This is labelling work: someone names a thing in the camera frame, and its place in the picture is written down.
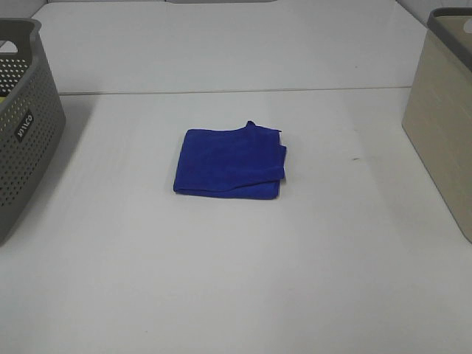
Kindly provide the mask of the blue towel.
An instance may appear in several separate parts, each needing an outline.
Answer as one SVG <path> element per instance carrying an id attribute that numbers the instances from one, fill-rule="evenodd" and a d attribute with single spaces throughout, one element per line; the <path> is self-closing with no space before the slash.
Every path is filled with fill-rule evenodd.
<path id="1" fill-rule="evenodd" d="M 230 131 L 185 133 L 173 191 L 210 198 L 272 200 L 285 178 L 280 131 L 248 121 Z"/>

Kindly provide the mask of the beige plastic storage bin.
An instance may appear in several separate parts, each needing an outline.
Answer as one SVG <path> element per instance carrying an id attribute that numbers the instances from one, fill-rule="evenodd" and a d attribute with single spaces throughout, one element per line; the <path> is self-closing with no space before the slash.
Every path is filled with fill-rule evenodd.
<path id="1" fill-rule="evenodd" d="M 402 127 L 460 231 L 471 239 L 469 7 L 432 10 Z"/>

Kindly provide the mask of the grey perforated plastic basket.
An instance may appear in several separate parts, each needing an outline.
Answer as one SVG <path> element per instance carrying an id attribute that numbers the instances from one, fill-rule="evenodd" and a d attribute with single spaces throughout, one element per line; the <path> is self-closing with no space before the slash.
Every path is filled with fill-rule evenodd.
<path id="1" fill-rule="evenodd" d="M 1 40 L 16 47 L 1 54 L 2 242 L 40 184 L 66 123 L 40 28 L 30 18 L 1 19 Z"/>

